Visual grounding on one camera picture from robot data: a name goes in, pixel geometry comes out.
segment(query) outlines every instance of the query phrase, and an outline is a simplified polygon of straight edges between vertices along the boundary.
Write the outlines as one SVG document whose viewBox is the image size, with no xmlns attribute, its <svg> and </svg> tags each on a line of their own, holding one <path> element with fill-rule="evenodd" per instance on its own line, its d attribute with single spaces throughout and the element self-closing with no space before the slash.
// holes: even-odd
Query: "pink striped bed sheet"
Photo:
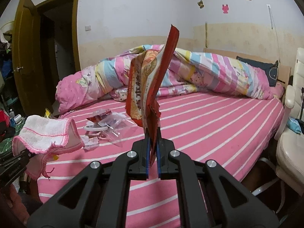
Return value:
<svg viewBox="0 0 304 228">
<path fill-rule="evenodd" d="M 253 167 L 268 141 L 278 128 L 283 106 L 277 99 L 258 100 L 207 92 L 159 100 L 161 133 L 174 142 L 175 148 L 192 159 L 205 162 L 214 159 L 237 180 L 242 180 Z M 86 118 L 98 108 L 125 113 L 125 104 L 102 101 L 66 114 L 74 118 L 80 135 Z M 39 196 L 46 202 L 91 161 L 113 161 L 131 149 L 134 141 L 144 138 L 138 127 L 123 141 L 122 147 L 102 143 L 93 151 L 60 155 L 47 164 L 50 179 L 38 179 Z M 150 169 L 147 181 L 131 181 L 126 227 L 180 227 L 176 183 L 160 181 L 157 164 Z"/>
</svg>

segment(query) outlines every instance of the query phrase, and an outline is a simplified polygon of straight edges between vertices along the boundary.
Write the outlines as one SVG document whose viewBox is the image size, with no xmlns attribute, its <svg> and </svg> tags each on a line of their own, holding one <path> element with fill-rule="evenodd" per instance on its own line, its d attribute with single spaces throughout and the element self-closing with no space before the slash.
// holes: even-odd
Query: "red bag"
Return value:
<svg viewBox="0 0 304 228">
<path fill-rule="evenodd" d="M 5 112 L 3 110 L 0 110 L 0 122 L 5 122 L 6 126 L 9 127 L 10 125 L 10 117 L 5 114 Z"/>
<path fill-rule="evenodd" d="M 151 138 L 150 167 L 156 158 L 157 127 L 160 126 L 156 94 L 175 51 L 179 31 L 171 25 L 166 45 L 161 51 L 147 50 L 133 58 L 130 66 L 127 114 L 141 127 L 148 129 Z"/>
</svg>

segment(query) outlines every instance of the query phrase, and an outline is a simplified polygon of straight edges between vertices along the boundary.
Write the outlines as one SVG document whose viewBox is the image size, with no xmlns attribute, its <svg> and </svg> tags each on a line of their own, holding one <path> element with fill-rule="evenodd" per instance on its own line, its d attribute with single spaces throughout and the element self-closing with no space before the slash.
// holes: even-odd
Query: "light blue cloth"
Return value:
<svg viewBox="0 0 304 228">
<path fill-rule="evenodd" d="M 287 127 L 297 134 L 301 134 L 301 128 L 297 120 L 289 117 L 287 120 Z"/>
</svg>

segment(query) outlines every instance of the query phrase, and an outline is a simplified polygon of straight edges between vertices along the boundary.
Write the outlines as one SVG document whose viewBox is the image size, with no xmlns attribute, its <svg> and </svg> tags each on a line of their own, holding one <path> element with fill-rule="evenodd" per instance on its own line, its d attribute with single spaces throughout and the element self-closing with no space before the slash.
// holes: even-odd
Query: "cream leather chair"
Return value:
<svg viewBox="0 0 304 228">
<path fill-rule="evenodd" d="M 276 175 L 300 196 L 304 193 L 304 135 L 286 127 L 288 117 L 300 118 L 304 87 L 304 48 L 298 48 L 292 86 L 286 88 L 284 115 L 275 135 L 278 141 Z"/>
</svg>

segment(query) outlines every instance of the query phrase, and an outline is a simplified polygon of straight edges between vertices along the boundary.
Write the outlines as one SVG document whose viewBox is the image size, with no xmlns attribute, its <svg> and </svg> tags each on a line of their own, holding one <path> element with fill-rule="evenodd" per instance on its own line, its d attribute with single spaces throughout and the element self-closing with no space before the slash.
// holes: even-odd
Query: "blue gripper pad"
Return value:
<svg viewBox="0 0 304 228">
<path fill-rule="evenodd" d="M 158 178 L 160 178 L 161 177 L 161 151 L 159 150 L 158 140 L 156 142 L 156 160 L 157 160 Z"/>
<path fill-rule="evenodd" d="M 149 137 L 148 146 L 147 146 L 147 155 L 146 155 L 146 176 L 147 176 L 147 178 L 149 178 L 149 168 L 150 168 L 150 147 L 151 147 L 151 140 Z"/>
</svg>

